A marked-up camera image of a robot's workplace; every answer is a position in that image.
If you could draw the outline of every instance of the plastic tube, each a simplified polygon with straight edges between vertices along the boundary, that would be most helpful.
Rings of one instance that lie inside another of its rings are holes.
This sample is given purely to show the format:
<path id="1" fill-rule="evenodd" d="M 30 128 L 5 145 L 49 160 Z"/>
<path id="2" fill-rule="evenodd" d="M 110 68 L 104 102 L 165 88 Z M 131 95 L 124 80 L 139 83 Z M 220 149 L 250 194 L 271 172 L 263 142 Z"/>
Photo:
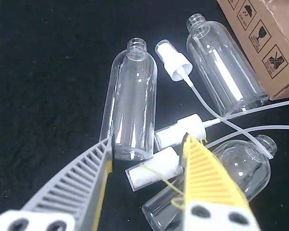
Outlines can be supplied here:
<path id="1" fill-rule="evenodd" d="M 214 117 L 219 118 L 222 120 L 222 117 L 220 115 L 218 115 L 215 111 L 213 111 L 209 105 L 204 101 L 204 99 L 201 97 L 200 93 L 197 91 L 197 89 L 195 88 L 193 82 L 191 81 L 191 79 L 189 78 L 189 76 L 186 74 L 185 70 L 181 67 L 177 69 L 177 73 L 179 75 L 182 76 L 182 78 L 184 79 L 184 81 L 188 84 L 188 86 L 192 89 L 192 91 L 194 92 L 194 94 L 197 96 L 197 98 L 199 99 L 199 101 L 202 103 L 202 105 L 207 109 L 208 112 L 210 112 Z M 246 132 L 244 129 L 238 127 L 237 125 L 227 121 L 227 120 L 223 120 L 223 123 L 225 123 L 226 125 L 232 127 L 233 129 L 239 131 L 240 133 L 242 133 L 243 135 L 245 135 L 247 138 L 249 138 L 252 142 L 254 142 L 254 144 L 256 144 L 262 151 L 263 153 L 267 156 L 268 159 L 273 159 L 273 156 L 271 155 L 271 153 L 261 144 L 259 143 L 259 141 L 257 141 L 252 135 L 250 135 L 248 132 Z"/>
<path id="2" fill-rule="evenodd" d="M 289 130 L 289 125 L 268 125 L 268 126 L 258 126 L 258 127 L 253 127 L 253 128 L 247 128 L 247 129 L 244 129 L 246 132 L 250 132 L 250 131 L 260 131 L 260 130 L 271 130 L 271 129 L 285 129 L 285 130 Z M 231 133 L 229 135 L 226 135 L 216 141 L 213 141 L 209 144 L 206 145 L 206 148 L 211 148 L 221 142 L 224 142 L 234 136 L 238 136 L 240 135 L 241 133 L 240 132 L 234 132 L 234 133 Z"/>
<path id="3" fill-rule="evenodd" d="M 239 112 L 239 113 L 235 113 L 232 115 L 227 115 L 225 117 L 222 117 L 221 120 L 223 121 L 223 120 L 233 119 L 233 118 L 237 118 L 239 116 L 247 115 L 250 113 L 259 112 L 259 111 L 263 111 L 263 110 L 267 110 L 267 109 L 271 109 L 271 108 L 275 108 L 275 107 L 281 107 L 281 106 L 285 106 L 285 105 L 289 105 L 289 101 L 285 101 L 285 102 L 281 102 L 281 103 L 275 103 L 275 104 L 262 106 L 262 107 L 257 107 L 257 108 L 249 109 L 249 110 L 244 111 L 244 112 Z"/>

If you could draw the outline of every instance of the bottle bottom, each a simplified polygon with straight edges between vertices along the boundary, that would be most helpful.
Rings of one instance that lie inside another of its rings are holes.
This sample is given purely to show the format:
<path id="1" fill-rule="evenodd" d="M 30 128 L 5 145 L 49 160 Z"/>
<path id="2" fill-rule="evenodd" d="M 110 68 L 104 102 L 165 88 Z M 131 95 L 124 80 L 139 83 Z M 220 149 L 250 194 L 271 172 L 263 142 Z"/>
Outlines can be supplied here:
<path id="1" fill-rule="evenodd" d="M 152 157 L 153 153 L 148 153 L 138 148 L 131 148 L 127 145 L 116 144 L 115 158 L 117 160 L 141 161 Z"/>
<path id="2" fill-rule="evenodd" d="M 262 106 L 269 96 L 267 94 L 262 94 L 252 99 L 243 99 L 234 104 L 231 108 L 225 109 L 221 112 L 221 116 L 228 116 L 239 112 L 244 112 L 253 108 Z"/>

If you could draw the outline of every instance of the yellow plastic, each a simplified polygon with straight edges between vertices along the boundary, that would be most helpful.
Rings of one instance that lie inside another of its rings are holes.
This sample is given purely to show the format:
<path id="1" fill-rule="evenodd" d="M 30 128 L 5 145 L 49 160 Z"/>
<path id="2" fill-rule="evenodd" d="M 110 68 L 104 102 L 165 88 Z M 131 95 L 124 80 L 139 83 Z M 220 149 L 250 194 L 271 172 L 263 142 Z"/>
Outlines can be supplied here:
<path id="1" fill-rule="evenodd" d="M 199 141 L 188 135 L 183 146 L 185 204 L 192 201 L 232 205 L 250 211 L 248 201 L 219 160 Z"/>

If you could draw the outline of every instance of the cardboard box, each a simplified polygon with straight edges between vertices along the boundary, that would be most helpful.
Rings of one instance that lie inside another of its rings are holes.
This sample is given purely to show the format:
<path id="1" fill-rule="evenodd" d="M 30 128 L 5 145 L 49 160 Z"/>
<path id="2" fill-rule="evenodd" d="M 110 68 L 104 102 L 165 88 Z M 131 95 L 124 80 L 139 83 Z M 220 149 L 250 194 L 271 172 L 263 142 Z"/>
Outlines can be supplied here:
<path id="1" fill-rule="evenodd" d="M 270 99 L 289 97 L 289 0 L 217 0 Z"/>

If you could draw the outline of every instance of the white plastic tab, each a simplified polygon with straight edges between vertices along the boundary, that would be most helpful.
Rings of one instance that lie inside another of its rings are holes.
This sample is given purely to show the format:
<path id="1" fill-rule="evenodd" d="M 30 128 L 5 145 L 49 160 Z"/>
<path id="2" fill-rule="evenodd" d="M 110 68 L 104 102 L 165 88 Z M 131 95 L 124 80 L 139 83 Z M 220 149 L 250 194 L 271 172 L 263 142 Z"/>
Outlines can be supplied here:
<path id="1" fill-rule="evenodd" d="M 154 154 L 151 159 L 125 170 L 133 191 L 159 181 L 161 176 L 168 180 L 178 176 L 182 171 L 182 167 L 179 165 L 179 156 L 171 147 Z"/>
<path id="2" fill-rule="evenodd" d="M 67 213 L 37 213 L 9 210 L 0 214 L 0 231 L 74 231 L 75 220 Z"/>
<path id="3" fill-rule="evenodd" d="M 193 201 L 185 205 L 183 231 L 260 231 L 251 211 L 241 207 Z"/>

